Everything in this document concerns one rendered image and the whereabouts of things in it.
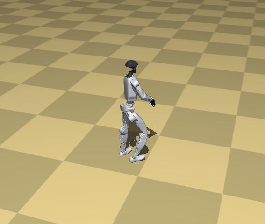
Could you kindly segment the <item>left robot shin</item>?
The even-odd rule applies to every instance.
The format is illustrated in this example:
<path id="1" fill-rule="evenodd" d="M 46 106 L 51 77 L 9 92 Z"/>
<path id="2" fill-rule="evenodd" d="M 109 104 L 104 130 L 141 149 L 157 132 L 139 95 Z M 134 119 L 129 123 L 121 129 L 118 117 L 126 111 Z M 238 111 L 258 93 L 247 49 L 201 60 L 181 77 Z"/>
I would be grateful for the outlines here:
<path id="1" fill-rule="evenodd" d="M 121 127 L 120 127 L 121 128 Z M 120 129 L 119 129 L 120 131 Z M 126 142 L 128 139 L 128 132 L 126 134 L 119 134 L 119 138 L 120 138 L 120 143 L 121 143 L 121 151 L 125 152 L 125 148 L 126 148 Z"/>

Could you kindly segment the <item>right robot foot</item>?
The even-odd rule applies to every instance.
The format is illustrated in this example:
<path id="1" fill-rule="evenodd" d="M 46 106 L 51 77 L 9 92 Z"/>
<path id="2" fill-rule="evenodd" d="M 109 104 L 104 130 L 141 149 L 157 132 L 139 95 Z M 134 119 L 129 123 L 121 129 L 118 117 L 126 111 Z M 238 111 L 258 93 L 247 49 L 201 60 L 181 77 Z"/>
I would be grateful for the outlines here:
<path id="1" fill-rule="evenodd" d="M 129 162 L 139 161 L 139 160 L 142 160 L 142 159 L 144 159 L 144 158 L 145 158 L 145 155 L 144 155 L 144 154 L 142 154 L 142 155 L 137 155 L 136 158 L 130 157 Z"/>

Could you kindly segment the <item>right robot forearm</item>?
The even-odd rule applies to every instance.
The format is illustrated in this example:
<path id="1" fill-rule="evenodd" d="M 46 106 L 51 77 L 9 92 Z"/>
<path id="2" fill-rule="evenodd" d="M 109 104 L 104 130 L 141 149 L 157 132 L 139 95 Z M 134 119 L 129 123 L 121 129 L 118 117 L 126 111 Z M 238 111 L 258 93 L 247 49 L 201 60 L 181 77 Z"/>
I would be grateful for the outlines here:
<path id="1" fill-rule="evenodd" d="M 144 97 L 146 98 L 146 99 L 144 99 L 145 101 L 149 101 L 149 102 L 151 102 L 152 100 L 154 100 L 153 97 L 150 97 L 150 96 L 148 96 L 147 94 L 144 94 Z"/>

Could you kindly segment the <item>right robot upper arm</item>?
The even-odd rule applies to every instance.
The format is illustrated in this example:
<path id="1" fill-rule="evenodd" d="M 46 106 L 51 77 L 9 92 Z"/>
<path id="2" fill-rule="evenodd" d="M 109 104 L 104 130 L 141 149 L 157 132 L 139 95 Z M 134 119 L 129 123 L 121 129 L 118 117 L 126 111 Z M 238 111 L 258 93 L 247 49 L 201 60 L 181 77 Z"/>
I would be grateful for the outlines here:
<path id="1" fill-rule="evenodd" d="M 142 90 L 142 88 L 141 88 L 141 86 L 140 86 L 140 83 L 139 83 L 137 80 L 135 80 L 135 79 L 131 80 L 130 82 L 131 82 L 131 85 L 135 88 L 135 90 L 136 90 L 137 93 L 139 94 L 140 99 L 141 99 L 141 100 L 146 99 L 146 98 L 144 97 L 144 93 L 143 93 L 143 90 Z"/>

